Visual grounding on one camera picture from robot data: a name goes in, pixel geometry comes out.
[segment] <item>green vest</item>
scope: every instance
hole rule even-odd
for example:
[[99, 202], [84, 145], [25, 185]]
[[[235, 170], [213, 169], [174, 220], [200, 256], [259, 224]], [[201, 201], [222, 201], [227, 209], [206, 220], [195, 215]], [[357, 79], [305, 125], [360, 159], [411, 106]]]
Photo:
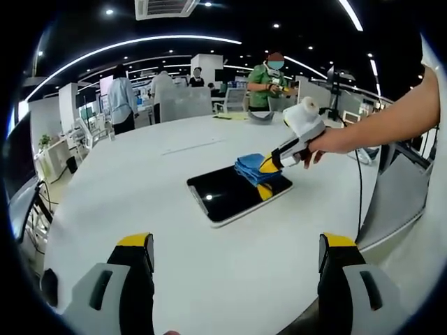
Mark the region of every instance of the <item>green vest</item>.
[[[257, 65], [249, 75], [249, 82], [256, 84], [270, 84], [272, 78], [268, 75], [267, 68], [264, 64]], [[280, 72], [279, 85], [286, 87], [287, 81], [284, 79], [284, 74]], [[268, 97], [278, 98], [281, 92], [272, 93], [271, 91], [256, 91], [250, 92], [250, 106], [251, 107], [268, 107]]]

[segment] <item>ceiling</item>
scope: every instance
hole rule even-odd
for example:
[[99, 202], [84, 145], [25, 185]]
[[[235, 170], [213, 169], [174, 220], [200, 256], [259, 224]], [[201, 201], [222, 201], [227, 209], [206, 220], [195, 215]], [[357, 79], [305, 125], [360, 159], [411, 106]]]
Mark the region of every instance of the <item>ceiling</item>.
[[[216, 36], [241, 41], [241, 45], [211, 40], [156, 40], [117, 47], [102, 52], [56, 76], [32, 100], [57, 91], [68, 82], [77, 82], [96, 71], [118, 63], [168, 55], [209, 53], [224, 55], [228, 64], [254, 67], [262, 62], [265, 50], [279, 51], [325, 73], [333, 61], [350, 72], [351, 84], [376, 91], [376, 80], [368, 53], [374, 55], [382, 95], [396, 100], [420, 79], [420, 37], [412, 25], [403, 1], [349, 0], [364, 31], [354, 27], [338, 0], [295, 0], [285, 5], [272, 1], [214, 0], [197, 5], [190, 17], [136, 21], [133, 0], [69, 1], [49, 23], [42, 37], [36, 76], [47, 77], [70, 61], [121, 41], [170, 34]], [[107, 9], [112, 15], [106, 15]], [[278, 29], [273, 24], [280, 24]], [[189, 58], [161, 59], [132, 64], [132, 70], [169, 64], [188, 64]], [[286, 75], [312, 72], [286, 62]], [[99, 75], [86, 82], [97, 82]], [[22, 97], [35, 87], [24, 87]]]

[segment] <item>tablet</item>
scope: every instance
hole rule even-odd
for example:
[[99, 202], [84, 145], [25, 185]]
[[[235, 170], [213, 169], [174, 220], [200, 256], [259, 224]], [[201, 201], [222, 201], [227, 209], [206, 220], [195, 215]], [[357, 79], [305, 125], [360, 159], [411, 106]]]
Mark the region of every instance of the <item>tablet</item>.
[[187, 185], [211, 226], [218, 228], [273, 201], [293, 184], [280, 175], [256, 187], [229, 166], [191, 178]]

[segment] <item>blue cloth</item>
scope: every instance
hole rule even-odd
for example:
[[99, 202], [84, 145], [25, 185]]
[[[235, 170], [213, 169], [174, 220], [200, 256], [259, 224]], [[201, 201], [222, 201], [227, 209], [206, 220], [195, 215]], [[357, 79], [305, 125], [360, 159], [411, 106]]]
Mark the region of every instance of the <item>blue cloth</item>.
[[259, 167], [264, 161], [264, 156], [261, 154], [251, 154], [239, 157], [235, 162], [235, 170], [241, 176], [247, 178], [253, 186], [257, 186], [281, 175], [281, 171], [275, 173], [259, 172]]

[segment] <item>white round table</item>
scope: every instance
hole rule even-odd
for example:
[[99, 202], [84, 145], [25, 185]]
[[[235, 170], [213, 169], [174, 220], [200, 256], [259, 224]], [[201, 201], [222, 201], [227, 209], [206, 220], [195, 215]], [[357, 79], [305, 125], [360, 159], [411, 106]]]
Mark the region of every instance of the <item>white round table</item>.
[[[66, 187], [49, 234], [45, 268], [59, 277], [58, 312], [120, 239], [151, 232], [155, 334], [280, 332], [317, 297], [319, 235], [356, 237], [357, 163], [327, 154], [309, 170], [285, 169], [291, 191], [219, 229], [186, 181], [267, 154], [290, 135], [278, 114], [269, 126], [197, 117], [99, 142]], [[362, 165], [363, 218], [377, 165]]]

